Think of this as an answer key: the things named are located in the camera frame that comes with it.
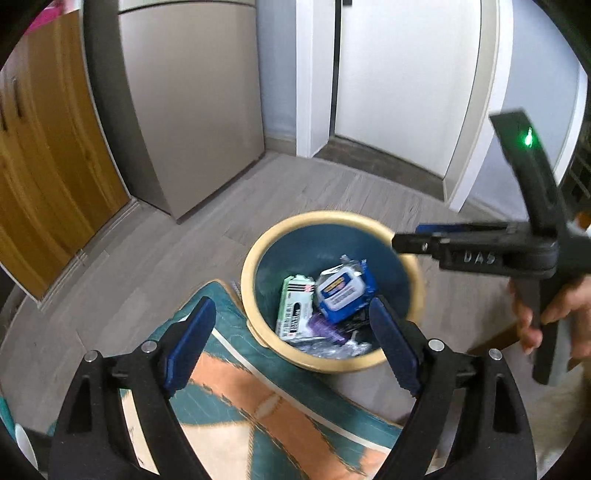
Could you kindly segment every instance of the silver refrigerator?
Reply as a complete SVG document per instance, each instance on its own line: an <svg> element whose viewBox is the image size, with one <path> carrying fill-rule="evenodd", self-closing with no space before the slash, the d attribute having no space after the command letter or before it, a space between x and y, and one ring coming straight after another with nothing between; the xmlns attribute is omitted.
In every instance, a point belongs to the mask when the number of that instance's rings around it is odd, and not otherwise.
<svg viewBox="0 0 591 480"><path fill-rule="evenodd" d="M264 152L255 0L114 1L83 4L98 114L130 192L178 219Z"/></svg>

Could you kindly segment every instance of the blue gripper pad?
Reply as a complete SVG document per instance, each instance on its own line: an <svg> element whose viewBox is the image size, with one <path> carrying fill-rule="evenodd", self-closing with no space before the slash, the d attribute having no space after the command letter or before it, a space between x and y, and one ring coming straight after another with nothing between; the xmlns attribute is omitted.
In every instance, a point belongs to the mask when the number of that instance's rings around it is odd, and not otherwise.
<svg viewBox="0 0 591 480"><path fill-rule="evenodd" d="M422 223L418 225L415 229L415 233L454 233L454 232L465 232L466 225L461 223L450 223L450 224L440 224L440 223Z"/></svg>
<svg viewBox="0 0 591 480"><path fill-rule="evenodd" d="M416 397L421 391L418 358L390 312L378 298L374 298L369 304L369 324L398 384Z"/></svg>
<svg viewBox="0 0 591 480"><path fill-rule="evenodd" d="M172 396L177 390L186 387L197 360L201 356L207 339L216 324L216 304L203 297L193 311L182 322L186 327L177 344L168 354L164 369L164 389Z"/></svg>

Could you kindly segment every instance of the plastic wrapper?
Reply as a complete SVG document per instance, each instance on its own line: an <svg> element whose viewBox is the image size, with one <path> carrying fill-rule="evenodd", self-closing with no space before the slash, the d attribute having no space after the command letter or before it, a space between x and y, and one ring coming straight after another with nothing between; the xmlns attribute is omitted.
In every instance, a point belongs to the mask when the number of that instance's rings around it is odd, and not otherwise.
<svg viewBox="0 0 591 480"><path fill-rule="evenodd" d="M329 358L334 360L345 360L355 356L364 355L371 350L371 343L357 343L355 340L349 340L344 345L337 345L329 340L313 340L294 345L298 350L309 353L319 358Z"/></svg>
<svg viewBox="0 0 591 480"><path fill-rule="evenodd" d="M316 296L320 311L329 323L339 323L369 304L377 292L377 284L367 261L350 260L324 270L316 280Z"/></svg>
<svg viewBox="0 0 591 480"><path fill-rule="evenodd" d="M308 328L318 337L330 340L337 345L344 345L351 339L351 333L340 333L326 321L320 312L314 312L308 321Z"/></svg>
<svg viewBox="0 0 591 480"><path fill-rule="evenodd" d="M325 342L325 341L327 341L327 340L324 337L307 337L307 338L300 337L300 338L294 338L293 340L290 340L287 343L295 346L296 348L299 348L299 345L310 345L315 342Z"/></svg>
<svg viewBox="0 0 591 480"><path fill-rule="evenodd" d="M353 333L357 330L362 330L369 327L369 307L364 307L360 311L354 313L348 319L343 320L335 325L335 329L341 335Z"/></svg>

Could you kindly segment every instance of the trash bin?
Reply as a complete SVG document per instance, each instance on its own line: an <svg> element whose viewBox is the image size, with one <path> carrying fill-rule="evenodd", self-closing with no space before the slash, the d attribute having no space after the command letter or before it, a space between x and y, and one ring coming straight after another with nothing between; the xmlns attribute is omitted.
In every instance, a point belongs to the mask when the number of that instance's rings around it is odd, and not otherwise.
<svg viewBox="0 0 591 480"><path fill-rule="evenodd" d="M397 255L394 232L381 223L349 212L309 212L283 220L266 231L251 248L241 277L248 328L263 346L288 362L321 373L352 372L384 362L377 344L365 355L345 360L318 358L300 352L275 334L283 280L320 272L340 264L341 255L367 259L368 267L392 308L418 322L424 306L424 284L414 255Z"/></svg>

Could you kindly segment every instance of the blue wipes package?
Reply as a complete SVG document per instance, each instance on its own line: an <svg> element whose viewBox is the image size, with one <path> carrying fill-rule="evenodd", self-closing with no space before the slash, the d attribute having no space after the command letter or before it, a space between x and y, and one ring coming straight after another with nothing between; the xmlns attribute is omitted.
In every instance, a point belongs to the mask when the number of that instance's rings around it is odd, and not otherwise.
<svg viewBox="0 0 591 480"><path fill-rule="evenodd" d="M318 307L330 323L339 323L369 304L378 286L367 261L343 255L341 265L324 270L316 281Z"/></svg>

